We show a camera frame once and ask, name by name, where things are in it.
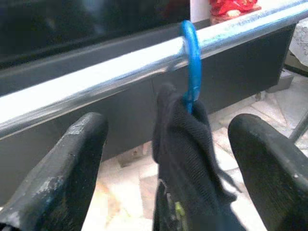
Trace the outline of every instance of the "black fabric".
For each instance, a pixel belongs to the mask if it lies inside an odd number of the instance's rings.
[[[159,164],[154,231],[240,231],[235,196],[224,191],[204,107],[190,115],[171,85],[158,95],[153,156]]]
[[[250,197],[268,231],[308,230],[308,158],[255,115],[242,114],[228,135]]]

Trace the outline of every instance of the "blue plastic hook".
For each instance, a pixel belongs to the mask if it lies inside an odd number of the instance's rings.
[[[181,25],[185,37],[185,49],[188,54],[188,92],[185,95],[188,112],[193,111],[193,102],[199,98],[201,88],[201,57],[197,33],[190,21],[183,21]]]

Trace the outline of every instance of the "tiled floor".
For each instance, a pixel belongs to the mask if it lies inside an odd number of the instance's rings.
[[[296,76],[289,89],[262,93],[258,101],[249,97],[209,116],[215,151],[220,167],[236,182],[237,194],[232,209],[249,231],[265,231],[245,188],[242,175],[231,151],[227,127],[233,117],[251,113],[289,136],[308,110],[308,78]],[[297,146],[308,154],[308,135]],[[146,143],[102,163],[96,190],[83,231],[150,231],[157,186],[158,165],[151,156],[151,143]]]

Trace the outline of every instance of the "red object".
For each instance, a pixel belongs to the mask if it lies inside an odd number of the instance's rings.
[[[213,16],[223,16],[228,11],[239,10],[241,13],[251,12],[257,0],[209,0]]]

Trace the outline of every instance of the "chrome bar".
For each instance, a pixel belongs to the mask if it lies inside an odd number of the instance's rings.
[[[307,0],[280,2],[197,31],[202,58],[308,17]],[[155,73],[187,65],[182,37],[134,51],[0,98],[0,139],[111,96]]]

